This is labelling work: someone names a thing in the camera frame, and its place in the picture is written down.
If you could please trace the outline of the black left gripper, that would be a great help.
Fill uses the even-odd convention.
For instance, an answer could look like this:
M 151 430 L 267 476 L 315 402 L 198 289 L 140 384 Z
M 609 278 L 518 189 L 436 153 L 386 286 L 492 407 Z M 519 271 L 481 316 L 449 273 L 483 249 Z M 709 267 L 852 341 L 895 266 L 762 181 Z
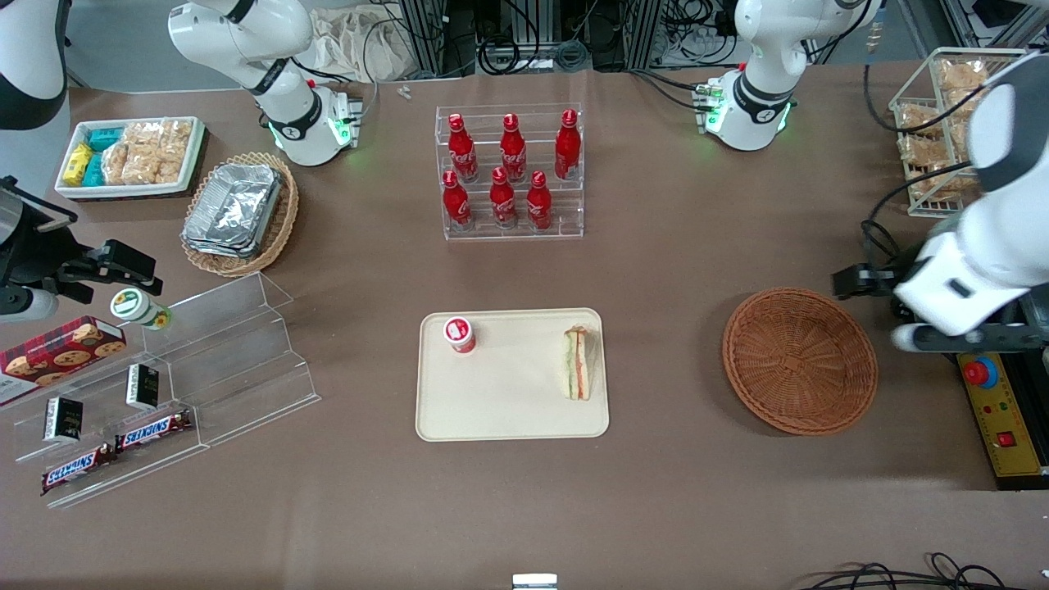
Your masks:
M 895 287 L 906 280 L 912 266 L 911 259 L 889 259 L 880 266 L 880 272 L 870 264 L 847 266 L 833 274 L 833 295 L 838 300 L 892 296 Z

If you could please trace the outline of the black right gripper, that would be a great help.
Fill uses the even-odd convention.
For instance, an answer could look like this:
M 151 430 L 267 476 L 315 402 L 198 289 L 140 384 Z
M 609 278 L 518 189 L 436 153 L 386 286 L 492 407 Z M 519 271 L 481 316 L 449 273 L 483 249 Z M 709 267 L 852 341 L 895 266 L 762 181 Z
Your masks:
M 71 225 L 78 214 L 51 202 L 34 197 L 5 176 L 2 187 L 3 288 L 44 288 L 80 305 L 93 302 L 94 290 L 81 281 L 131 285 L 160 296 L 164 283 L 155 275 L 155 261 L 134 247 L 109 239 L 97 249 L 76 240 Z

